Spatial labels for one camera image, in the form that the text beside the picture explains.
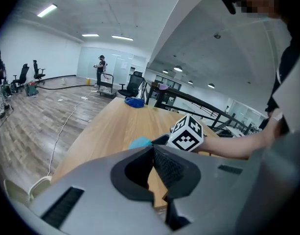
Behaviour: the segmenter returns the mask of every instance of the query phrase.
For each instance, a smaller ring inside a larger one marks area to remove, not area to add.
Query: white cable
[[[52,161],[53,161],[54,151],[55,151],[55,147],[56,147],[56,144],[57,144],[57,142],[58,142],[58,139],[59,139],[59,137],[60,137],[60,134],[62,133],[62,131],[63,131],[65,125],[67,124],[67,121],[69,120],[69,118],[70,118],[70,117],[72,116],[72,114],[74,114],[75,111],[77,110],[76,107],[77,107],[79,104],[83,104],[83,103],[85,103],[85,102],[87,102],[87,100],[86,100],[86,101],[83,101],[83,102],[79,102],[78,104],[76,104],[76,105],[74,106],[74,109],[75,109],[75,110],[74,110],[74,111],[69,115],[69,117],[66,119],[66,121],[65,121],[65,123],[64,123],[64,125],[63,125],[63,127],[62,127],[62,129],[61,129],[61,131],[60,131],[59,134],[57,135],[57,139],[56,139],[56,141],[55,141],[54,148],[53,148],[53,151],[52,151],[52,154],[51,154],[50,164],[49,164],[49,166],[48,166],[48,174],[47,174],[48,176],[49,176],[50,173],[51,173],[51,165],[52,165]]]

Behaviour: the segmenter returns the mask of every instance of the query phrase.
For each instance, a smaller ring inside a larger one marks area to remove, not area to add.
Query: black office chair
[[[33,60],[33,68],[34,68],[34,79],[38,80],[38,83],[42,82],[43,84],[45,83],[45,81],[41,81],[41,78],[45,76],[45,74],[43,74],[43,71],[45,69],[38,69],[38,64],[37,64],[37,60]]]
[[[140,71],[134,71],[134,75],[136,75],[136,76],[142,76],[142,72],[140,72]]]
[[[27,79],[26,75],[27,75],[28,70],[29,70],[28,64],[24,64],[23,68],[22,68],[22,72],[19,76],[19,79],[16,79],[17,75],[13,75],[15,77],[15,79],[11,83],[11,90],[12,91],[17,92],[16,83],[18,83],[18,85],[20,86],[20,85],[23,85],[26,82],[26,79]]]
[[[124,84],[120,84],[121,90],[118,90],[118,92],[125,97],[137,96],[139,94],[139,87],[143,81],[144,81],[143,77],[132,74],[130,76],[127,89],[124,90]]]

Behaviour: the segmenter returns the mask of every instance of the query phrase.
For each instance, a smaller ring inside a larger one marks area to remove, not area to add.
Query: black cable
[[[11,106],[11,104],[9,104],[9,106],[12,108],[12,110],[13,110],[13,111],[12,111],[10,114],[8,114],[8,116],[6,117],[6,119],[4,119],[4,120],[3,120],[3,122],[2,122],[2,123],[1,123],[1,125],[0,125],[0,128],[1,128],[1,127],[2,127],[2,125],[3,125],[3,124],[6,122],[6,120],[9,118],[9,116],[10,116],[10,115],[12,115],[12,114],[13,114],[13,112],[14,112],[14,108],[13,108],[13,106]]]
[[[41,89],[45,89],[45,90],[61,90],[61,89],[67,89],[67,88],[73,88],[73,87],[81,87],[81,86],[94,86],[94,85],[74,85],[74,86],[67,86],[67,87],[62,87],[62,88],[44,88],[41,86],[36,86],[36,88],[41,88]]]

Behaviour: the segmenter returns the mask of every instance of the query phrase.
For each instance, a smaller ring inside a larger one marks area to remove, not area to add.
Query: wooden floor
[[[63,85],[61,78],[52,79],[41,86],[61,88],[85,84],[83,78],[67,77],[66,81],[67,85]],[[91,90],[92,87],[54,91],[38,88],[35,97],[27,97],[24,91],[11,96],[14,111],[8,110],[0,120],[0,183],[7,178],[28,191],[33,183],[47,175],[59,131],[74,106],[83,101],[81,97],[88,96]],[[77,107],[57,142],[51,174],[78,135],[111,100],[91,93],[89,100]]]

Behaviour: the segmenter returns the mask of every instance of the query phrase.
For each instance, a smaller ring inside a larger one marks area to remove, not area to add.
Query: black and white pattern
[[[174,128],[174,132],[178,131],[181,127],[183,127],[185,125],[185,117],[180,121],[178,122],[176,125],[175,125],[175,128]]]
[[[199,137],[202,137],[202,126],[193,118],[189,118],[189,127],[199,135]]]
[[[178,137],[176,137],[172,142],[179,149],[189,151],[191,148],[196,146],[196,144],[199,141],[190,132],[185,130]]]

